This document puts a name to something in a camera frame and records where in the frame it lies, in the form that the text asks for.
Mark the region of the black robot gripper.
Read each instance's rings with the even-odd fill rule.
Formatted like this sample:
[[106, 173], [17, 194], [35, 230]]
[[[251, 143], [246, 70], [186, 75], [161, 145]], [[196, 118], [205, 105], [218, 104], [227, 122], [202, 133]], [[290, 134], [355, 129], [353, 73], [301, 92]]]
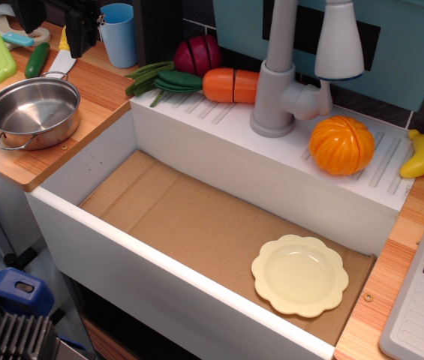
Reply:
[[15, 17], [27, 34], [47, 20], [47, 6], [61, 11], [65, 17], [65, 34], [72, 58], [82, 57], [96, 45], [103, 19], [99, 1], [11, 1]]

